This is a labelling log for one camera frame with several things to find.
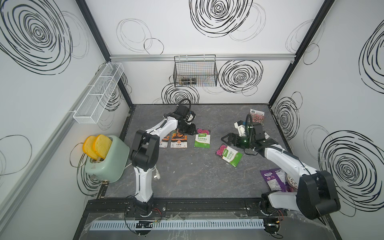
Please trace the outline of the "marigold seed packet orange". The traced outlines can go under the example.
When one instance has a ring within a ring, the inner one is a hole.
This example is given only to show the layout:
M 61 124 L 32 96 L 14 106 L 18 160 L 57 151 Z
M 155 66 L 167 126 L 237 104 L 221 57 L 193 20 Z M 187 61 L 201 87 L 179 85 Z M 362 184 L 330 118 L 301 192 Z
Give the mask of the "marigold seed packet orange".
M 188 135 L 181 133 L 178 129 L 171 132 L 171 148 L 185 149 L 188 147 Z

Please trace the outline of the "impatiens seed packet green white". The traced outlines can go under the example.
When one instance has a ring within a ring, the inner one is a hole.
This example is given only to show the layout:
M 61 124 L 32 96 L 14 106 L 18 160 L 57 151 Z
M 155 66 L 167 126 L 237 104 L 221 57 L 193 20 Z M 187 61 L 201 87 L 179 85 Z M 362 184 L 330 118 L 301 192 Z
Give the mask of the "impatiens seed packet green white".
M 194 147 L 209 149 L 211 143 L 211 131 L 197 129 Z

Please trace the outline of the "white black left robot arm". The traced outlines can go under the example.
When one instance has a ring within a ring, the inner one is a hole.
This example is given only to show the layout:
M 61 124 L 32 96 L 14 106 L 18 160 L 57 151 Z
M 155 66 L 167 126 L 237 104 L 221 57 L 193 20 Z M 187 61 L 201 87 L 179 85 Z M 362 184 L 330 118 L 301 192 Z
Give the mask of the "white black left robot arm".
M 138 130 L 134 135 L 129 159 L 136 174 L 134 207 L 142 216 L 149 216 L 153 209 L 152 173 L 159 158 L 160 141 L 176 130 L 183 135 L 197 134 L 196 125 L 192 123 L 196 114 L 191 107 L 191 100 L 184 98 L 157 125 L 145 131 Z

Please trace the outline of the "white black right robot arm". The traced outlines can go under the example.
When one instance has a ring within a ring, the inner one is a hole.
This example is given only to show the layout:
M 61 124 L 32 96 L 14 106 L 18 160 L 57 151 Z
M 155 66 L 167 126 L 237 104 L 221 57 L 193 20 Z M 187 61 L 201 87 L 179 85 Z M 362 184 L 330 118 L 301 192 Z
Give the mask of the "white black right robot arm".
M 304 164 L 299 157 L 286 151 L 267 135 L 261 123 L 254 123 L 251 114 L 246 121 L 236 123 L 238 133 L 221 138 L 227 146 L 249 149 L 280 167 L 297 184 L 296 192 L 271 191 L 262 194 L 260 209 L 270 214 L 274 210 L 302 213 L 310 220 L 320 219 L 341 209 L 333 176 Z

